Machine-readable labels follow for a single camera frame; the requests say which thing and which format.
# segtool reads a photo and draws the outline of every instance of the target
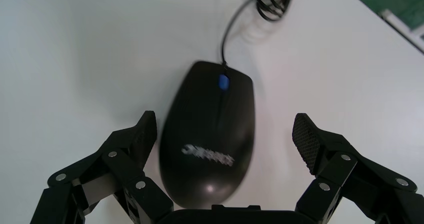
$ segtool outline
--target blue scroll wheel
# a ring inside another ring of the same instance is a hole
[[[230,79],[224,74],[219,75],[219,82],[218,82],[219,88],[221,90],[226,91],[228,87],[230,86]]]

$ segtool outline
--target screw head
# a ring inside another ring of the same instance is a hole
[[[409,183],[402,178],[396,178],[396,182],[401,184],[402,186],[408,186],[409,185]]]
[[[146,183],[144,181],[139,181],[135,184],[135,188],[142,189],[146,186]]]
[[[110,158],[113,158],[113,157],[115,157],[117,154],[118,154],[118,153],[117,153],[116,151],[111,151],[111,152],[109,152],[108,156],[109,156]]]
[[[325,184],[324,182],[320,183],[319,187],[324,191],[330,191],[330,186]]]
[[[61,174],[59,174],[59,175],[56,176],[56,181],[60,182],[60,181],[62,181],[65,178],[66,178],[66,174],[65,173],[61,173]]]
[[[341,158],[343,158],[343,160],[346,160],[346,161],[350,161],[351,160],[351,157],[348,156],[348,155],[341,155]]]

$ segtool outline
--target textured fingertip pad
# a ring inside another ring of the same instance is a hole
[[[315,175],[315,164],[320,153],[320,143],[313,131],[316,128],[306,113],[298,113],[294,119],[291,137],[309,172]]]

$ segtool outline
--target mouse logo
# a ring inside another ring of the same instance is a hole
[[[216,152],[213,150],[209,150],[209,149],[205,149],[203,147],[199,147],[199,146],[194,146],[191,144],[187,144],[185,145],[182,149],[181,152],[184,153],[185,155],[193,155],[197,158],[201,158],[201,159],[208,159],[208,160],[213,160],[215,162],[219,162],[221,164],[227,165],[227,166],[232,166],[233,162],[234,162],[234,158],[232,158],[229,155],[225,155],[223,153],[220,152]]]

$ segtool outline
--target mouse cable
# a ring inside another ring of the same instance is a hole
[[[256,1],[256,10],[259,12],[259,15],[263,19],[267,20],[268,22],[276,22],[283,18],[283,15],[286,13],[287,7],[289,6],[291,0],[268,0],[267,3],[265,3],[263,0],[246,0],[232,15],[225,29],[224,36],[222,37],[221,58],[222,65],[224,67],[227,67],[224,53],[225,43],[227,41],[231,27],[239,17],[240,13],[253,1]]]

